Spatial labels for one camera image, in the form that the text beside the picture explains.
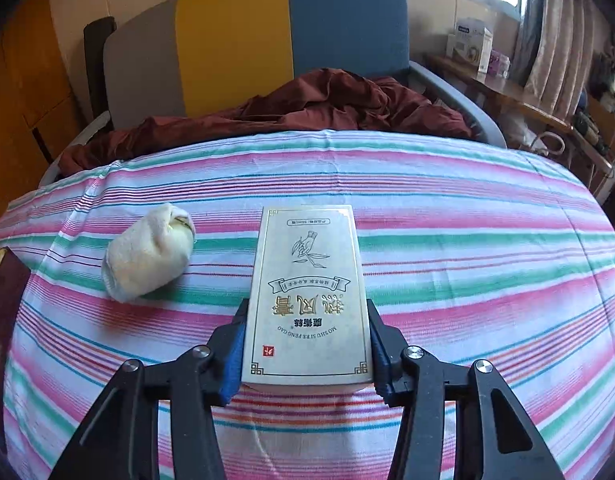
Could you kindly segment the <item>cream tea box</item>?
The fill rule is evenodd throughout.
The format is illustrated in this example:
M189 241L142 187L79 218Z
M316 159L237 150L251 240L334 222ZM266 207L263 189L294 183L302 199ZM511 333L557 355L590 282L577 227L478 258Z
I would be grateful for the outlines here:
M373 381L351 206L264 208L241 380L260 391L298 394L354 392Z

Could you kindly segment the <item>striped bed sheet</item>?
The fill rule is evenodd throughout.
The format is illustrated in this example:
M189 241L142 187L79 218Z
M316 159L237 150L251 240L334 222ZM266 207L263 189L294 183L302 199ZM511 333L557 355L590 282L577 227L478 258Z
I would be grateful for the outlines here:
M106 294L106 246L172 203L190 266L132 304ZM4 372L4 438L48 477L124 361L176 359L249 295L266 206L353 208L366 290L437 359L490 360L565 476L615 448L615 232L568 170L524 152L375 132L292 132L187 146L82 172L12 202L0 248L30 269Z

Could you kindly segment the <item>maroon blanket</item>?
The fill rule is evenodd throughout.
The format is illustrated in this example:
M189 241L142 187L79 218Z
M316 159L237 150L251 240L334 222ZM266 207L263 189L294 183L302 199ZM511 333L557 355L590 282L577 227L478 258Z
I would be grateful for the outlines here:
M285 131L384 131L475 140L457 110L434 104L392 77L373 79L321 68L289 81L267 96L202 117L146 118L139 126L102 134L67 148L58 161L68 177L116 160L237 138Z

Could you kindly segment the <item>tricolour headboard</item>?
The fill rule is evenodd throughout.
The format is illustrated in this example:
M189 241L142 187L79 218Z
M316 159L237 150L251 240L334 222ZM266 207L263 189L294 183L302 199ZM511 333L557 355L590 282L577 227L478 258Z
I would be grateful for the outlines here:
M103 50L117 129L235 107L317 68L400 77L408 62L406 0L167 0Z

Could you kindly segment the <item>wooden desk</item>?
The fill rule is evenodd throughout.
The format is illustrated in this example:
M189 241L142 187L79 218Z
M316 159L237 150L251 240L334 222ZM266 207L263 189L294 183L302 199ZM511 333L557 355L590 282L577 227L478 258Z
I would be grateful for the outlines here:
M479 73L471 65L460 64L451 58L445 58L445 56L426 53L423 57L434 70L450 73L467 84L468 88L482 93L493 108L494 117L498 117L502 112L515 110L526 118L536 120L552 128L554 132L571 136L571 138L577 140L583 153L598 170L606 176L611 174L613 170L611 163L573 128L571 119L561 119L548 113L547 107L542 105L539 99L532 96L531 93L526 92L519 84L515 84L509 79Z

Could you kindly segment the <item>pink jar on desk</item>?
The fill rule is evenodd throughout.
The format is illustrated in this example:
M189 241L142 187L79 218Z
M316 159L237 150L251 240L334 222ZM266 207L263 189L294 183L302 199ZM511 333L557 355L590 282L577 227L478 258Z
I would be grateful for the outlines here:
M492 77L507 79L509 77L510 60L507 55L496 50L491 51L487 73Z

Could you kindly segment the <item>white carton on desk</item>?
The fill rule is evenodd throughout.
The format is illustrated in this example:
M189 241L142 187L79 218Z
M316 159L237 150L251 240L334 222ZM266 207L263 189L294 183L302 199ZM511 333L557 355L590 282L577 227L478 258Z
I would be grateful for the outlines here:
M485 74L490 64L493 34L487 25L477 18L458 18L455 28L447 36L446 56L452 60L471 65Z

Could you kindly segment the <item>pink floral curtain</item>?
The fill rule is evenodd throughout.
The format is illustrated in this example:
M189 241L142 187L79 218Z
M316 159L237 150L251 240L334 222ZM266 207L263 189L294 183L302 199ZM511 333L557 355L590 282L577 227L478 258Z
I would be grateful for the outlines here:
M537 5L536 51L523 84L549 114L573 115L603 39L603 14L593 0L529 0Z

